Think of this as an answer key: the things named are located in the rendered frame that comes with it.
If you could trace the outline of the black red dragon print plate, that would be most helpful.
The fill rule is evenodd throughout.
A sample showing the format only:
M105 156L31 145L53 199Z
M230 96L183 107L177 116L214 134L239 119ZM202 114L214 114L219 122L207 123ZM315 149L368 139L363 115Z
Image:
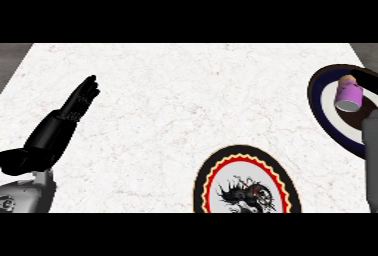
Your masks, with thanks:
M194 184L195 213L300 213L292 180L259 148L232 145L205 160Z

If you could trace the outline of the navy and white ringed plate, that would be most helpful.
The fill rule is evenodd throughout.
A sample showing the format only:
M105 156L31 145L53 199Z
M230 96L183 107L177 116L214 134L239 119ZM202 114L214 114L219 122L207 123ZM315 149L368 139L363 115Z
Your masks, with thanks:
M354 68L362 67L334 64L321 68L309 82L307 98L315 118L325 132L352 154L365 158L362 121L378 106L365 95L357 112L344 112L334 105L338 80L344 75L352 75L350 72Z

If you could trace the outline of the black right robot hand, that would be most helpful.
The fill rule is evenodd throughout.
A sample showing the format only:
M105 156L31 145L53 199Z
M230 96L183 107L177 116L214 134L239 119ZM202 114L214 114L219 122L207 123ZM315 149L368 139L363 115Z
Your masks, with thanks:
M378 73L368 68L354 68L350 74L363 88L363 95L378 106Z

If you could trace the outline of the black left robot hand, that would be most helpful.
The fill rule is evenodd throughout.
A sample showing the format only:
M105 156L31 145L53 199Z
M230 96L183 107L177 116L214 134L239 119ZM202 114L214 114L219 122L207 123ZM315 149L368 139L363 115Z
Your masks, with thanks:
M37 125L22 148L0 152L0 170L10 176L43 172L65 152L77 124L99 95L96 76L89 76L71 93L62 107Z

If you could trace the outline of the purple can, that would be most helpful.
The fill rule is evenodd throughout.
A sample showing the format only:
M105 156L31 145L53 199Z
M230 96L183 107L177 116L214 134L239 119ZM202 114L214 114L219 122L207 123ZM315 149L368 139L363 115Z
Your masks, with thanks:
M344 75L338 80L335 107L344 112L357 112L362 107L363 88L352 75Z

